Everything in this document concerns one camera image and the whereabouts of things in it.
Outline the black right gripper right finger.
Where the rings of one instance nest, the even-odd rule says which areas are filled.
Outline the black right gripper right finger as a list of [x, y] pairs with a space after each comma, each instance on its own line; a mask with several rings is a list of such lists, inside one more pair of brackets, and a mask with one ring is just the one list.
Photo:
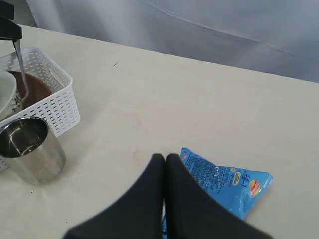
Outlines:
[[206, 193], [177, 154], [165, 163], [165, 214], [170, 239], [270, 239]]

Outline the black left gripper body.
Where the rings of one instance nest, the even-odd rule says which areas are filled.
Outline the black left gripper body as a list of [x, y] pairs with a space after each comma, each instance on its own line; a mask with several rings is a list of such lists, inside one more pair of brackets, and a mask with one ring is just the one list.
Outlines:
[[14, 20], [15, 18], [14, 5], [1, 0], [0, 1], [0, 16], [9, 20]]

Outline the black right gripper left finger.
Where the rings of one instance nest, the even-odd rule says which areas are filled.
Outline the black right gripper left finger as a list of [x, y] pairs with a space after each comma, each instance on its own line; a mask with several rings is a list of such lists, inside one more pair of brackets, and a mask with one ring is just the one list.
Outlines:
[[70, 228], [66, 239], [161, 239], [165, 159], [153, 154], [137, 181], [108, 208]]

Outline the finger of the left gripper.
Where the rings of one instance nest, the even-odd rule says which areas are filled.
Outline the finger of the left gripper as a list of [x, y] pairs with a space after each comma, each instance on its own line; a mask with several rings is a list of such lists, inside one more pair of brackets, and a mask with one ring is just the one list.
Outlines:
[[3, 16], [0, 17], [0, 40], [16, 42], [22, 39], [22, 28]]

